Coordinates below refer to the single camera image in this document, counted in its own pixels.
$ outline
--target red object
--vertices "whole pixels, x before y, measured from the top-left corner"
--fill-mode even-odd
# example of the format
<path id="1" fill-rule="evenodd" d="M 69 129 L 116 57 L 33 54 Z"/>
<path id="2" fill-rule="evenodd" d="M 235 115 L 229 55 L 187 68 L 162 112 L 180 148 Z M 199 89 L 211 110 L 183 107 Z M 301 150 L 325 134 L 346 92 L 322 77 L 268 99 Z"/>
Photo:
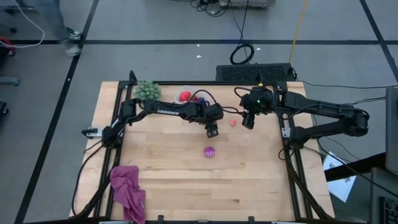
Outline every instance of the red object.
<path id="1" fill-rule="evenodd" d="M 191 93 L 189 91 L 184 91 L 180 95 L 180 101 L 188 101 L 191 98 Z"/>
<path id="2" fill-rule="evenodd" d="M 14 45 L 5 37 L 0 37 L 0 40 L 8 45 Z M 15 47 L 9 47 L 9 49 L 10 49 L 10 51 L 13 51 L 13 52 L 15 51 Z"/>
<path id="3" fill-rule="evenodd" d="M 236 120 L 232 120 L 231 123 L 230 123 L 230 125 L 231 125 L 232 127 L 235 127 L 235 126 L 236 126 Z"/>

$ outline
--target white paper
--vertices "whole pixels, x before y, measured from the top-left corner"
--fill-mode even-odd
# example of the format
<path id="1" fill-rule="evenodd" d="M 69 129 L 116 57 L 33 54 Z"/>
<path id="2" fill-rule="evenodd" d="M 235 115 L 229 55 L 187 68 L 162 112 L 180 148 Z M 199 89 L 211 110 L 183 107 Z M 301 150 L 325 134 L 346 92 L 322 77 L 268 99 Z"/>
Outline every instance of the white paper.
<path id="1" fill-rule="evenodd" d="M 343 164 L 340 161 L 337 161 L 335 158 L 327 155 L 323 161 L 323 170 L 328 170 L 341 165 Z M 356 176 L 352 176 L 345 179 L 328 182 L 329 192 L 345 203 L 349 193 L 351 192 L 351 189 L 353 188 L 355 178 Z"/>

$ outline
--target pink cloth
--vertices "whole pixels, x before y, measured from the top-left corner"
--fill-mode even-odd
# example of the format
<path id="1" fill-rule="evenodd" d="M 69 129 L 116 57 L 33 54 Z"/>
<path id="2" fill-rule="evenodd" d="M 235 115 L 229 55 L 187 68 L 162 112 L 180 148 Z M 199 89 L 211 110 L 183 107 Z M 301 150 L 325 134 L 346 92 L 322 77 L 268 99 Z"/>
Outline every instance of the pink cloth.
<path id="1" fill-rule="evenodd" d="M 123 205 L 123 219 L 145 224 L 145 190 L 138 186 L 136 166 L 118 166 L 111 172 L 113 200 Z"/>

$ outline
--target yellow cable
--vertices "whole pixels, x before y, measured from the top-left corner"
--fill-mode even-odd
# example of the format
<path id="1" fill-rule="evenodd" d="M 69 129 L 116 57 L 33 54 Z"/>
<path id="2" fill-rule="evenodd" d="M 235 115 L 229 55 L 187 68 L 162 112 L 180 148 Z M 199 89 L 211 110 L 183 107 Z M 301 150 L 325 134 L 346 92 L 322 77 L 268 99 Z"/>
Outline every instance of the yellow cable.
<path id="1" fill-rule="evenodd" d="M 289 63 L 292 63 L 292 57 L 293 57 L 293 54 L 294 54 L 294 47 L 296 45 L 296 39 L 297 39 L 297 36 L 299 35 L 299 30 L 300 30 L 300 27 L 301 27 L 301 23 L 303 21 L 305 10 L 307 8 L 307 3 L 308 3 L 308 0 L 305 0 L 303 11 L 301 12 L 301 15 L 300 15 L 300 20 L 298 20 L 298 25 L 297 25 L 297 28 L 296 28 L 296 34 L 294 35 L 294 39 L 293 39 L 292 50 L 290 50 Z"/>

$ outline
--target keyboard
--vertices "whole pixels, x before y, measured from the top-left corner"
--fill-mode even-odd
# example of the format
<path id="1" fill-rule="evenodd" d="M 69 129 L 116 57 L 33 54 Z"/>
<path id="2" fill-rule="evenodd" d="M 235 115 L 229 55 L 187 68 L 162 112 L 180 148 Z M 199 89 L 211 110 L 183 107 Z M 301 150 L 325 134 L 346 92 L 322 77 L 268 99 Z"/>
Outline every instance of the keyboard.
<path id="1" fill-rule="evenodd" d="M 380 224 L 398 224 L 398 201 L 380 197 Z"/>
<path id="2" fill-rule="evenodd" d="M 289 63 L 218 65 L 216 81 L 256 82 L 259 74 L 264 81 L 295 81 L 289 70 Z"/>

